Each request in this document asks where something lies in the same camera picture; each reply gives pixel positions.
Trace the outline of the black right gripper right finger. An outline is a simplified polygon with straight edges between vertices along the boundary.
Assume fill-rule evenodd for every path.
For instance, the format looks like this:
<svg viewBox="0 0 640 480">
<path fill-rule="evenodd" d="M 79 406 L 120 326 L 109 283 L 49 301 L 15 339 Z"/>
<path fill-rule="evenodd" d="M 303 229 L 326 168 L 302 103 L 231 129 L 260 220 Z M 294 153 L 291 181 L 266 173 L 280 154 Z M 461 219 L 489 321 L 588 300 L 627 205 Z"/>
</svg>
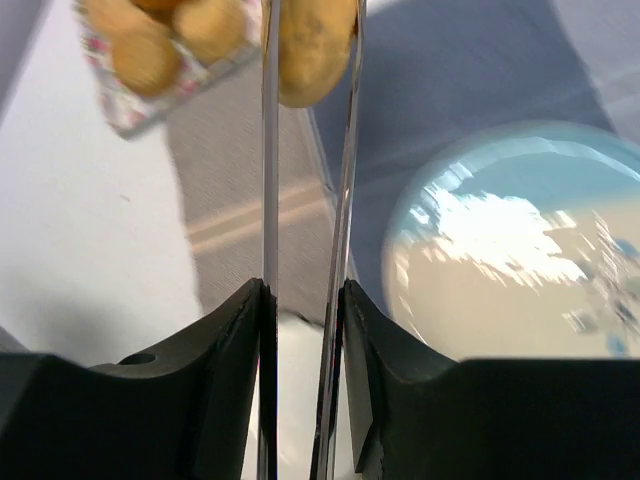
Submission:
<svg viewBox="0 0 640 480">
<path fill-rule="evenodd" d="M 635 479 L 635 360 L 455 362 L 341 291 L 355 470 L 365 479 Z"/>
</svg>

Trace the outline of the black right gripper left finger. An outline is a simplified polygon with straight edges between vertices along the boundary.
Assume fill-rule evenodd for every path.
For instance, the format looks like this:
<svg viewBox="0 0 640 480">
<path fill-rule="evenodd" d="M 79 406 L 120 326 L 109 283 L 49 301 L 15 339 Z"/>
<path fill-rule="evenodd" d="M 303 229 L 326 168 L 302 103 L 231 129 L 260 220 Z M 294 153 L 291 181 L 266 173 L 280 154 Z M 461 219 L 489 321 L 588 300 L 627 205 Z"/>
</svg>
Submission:
<svg viewBox="0 0 640 480">
<path fill-rule="evenodd" d="M 116 364 L 1 357 L 5 479 L 237 479 L 265 285 Z"/>
</svg>

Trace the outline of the steel serving tongs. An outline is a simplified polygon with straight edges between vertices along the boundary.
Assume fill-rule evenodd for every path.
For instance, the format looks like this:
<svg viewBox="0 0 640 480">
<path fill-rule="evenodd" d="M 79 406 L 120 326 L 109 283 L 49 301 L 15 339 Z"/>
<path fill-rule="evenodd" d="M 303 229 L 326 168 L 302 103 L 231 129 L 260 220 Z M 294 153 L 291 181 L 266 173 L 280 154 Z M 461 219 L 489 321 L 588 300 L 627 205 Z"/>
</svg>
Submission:
<svg viewBox="0 0 640 480">
<path fill-rule="evenodd" d="M 260 326 L 259 418 L 256 476 L 277 476 L 278 406 L 278 206 L 279 111 L 278 60 L 281 4 L 269 1 L 262 18 L 262 277 L 266 286 L 266 317 Z M 340 195 L 334 224 L 327 306 L 316 404 L 316 424 L 309 476 L 335 476 L 339 382 L 344 332 L 341 291 L 350 253 L 355 183 L 359 93 L 363 67 L 367 4 L 357 4 L 356 55 L 352 68 L 347 126 L 342 153 Z"/>
</svg>

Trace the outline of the oblong golden bread roll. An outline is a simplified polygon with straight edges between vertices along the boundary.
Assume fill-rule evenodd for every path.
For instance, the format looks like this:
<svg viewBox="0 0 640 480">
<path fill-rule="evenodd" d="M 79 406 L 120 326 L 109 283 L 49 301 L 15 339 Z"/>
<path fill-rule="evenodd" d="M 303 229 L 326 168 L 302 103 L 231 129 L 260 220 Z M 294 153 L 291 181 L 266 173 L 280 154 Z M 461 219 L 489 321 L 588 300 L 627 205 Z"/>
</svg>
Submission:
<svg viewBox="0 0 640 480">
<path fill-rule="evenodd" d="M 281 3 L 281 105 L 307 108 L 334 89 L 350 62 L 357 14 L 358 3 L 351 0 Z"/>
</svg>

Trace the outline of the small round bun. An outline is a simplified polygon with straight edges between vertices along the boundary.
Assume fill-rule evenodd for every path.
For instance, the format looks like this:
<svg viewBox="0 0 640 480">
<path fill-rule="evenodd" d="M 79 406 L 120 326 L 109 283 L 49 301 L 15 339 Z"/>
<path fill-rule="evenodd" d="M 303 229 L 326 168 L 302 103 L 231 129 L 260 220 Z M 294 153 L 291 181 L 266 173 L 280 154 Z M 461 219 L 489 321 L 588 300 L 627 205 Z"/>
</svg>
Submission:
<svg viewBox="0 0 640 480">
<path fill-rule="evenodd" d="M 237 0 L 185 1 L 174 12 L 173 26 L 205 66 L 229 58 L 246 43 L 246 16 Z"/>
</svg>

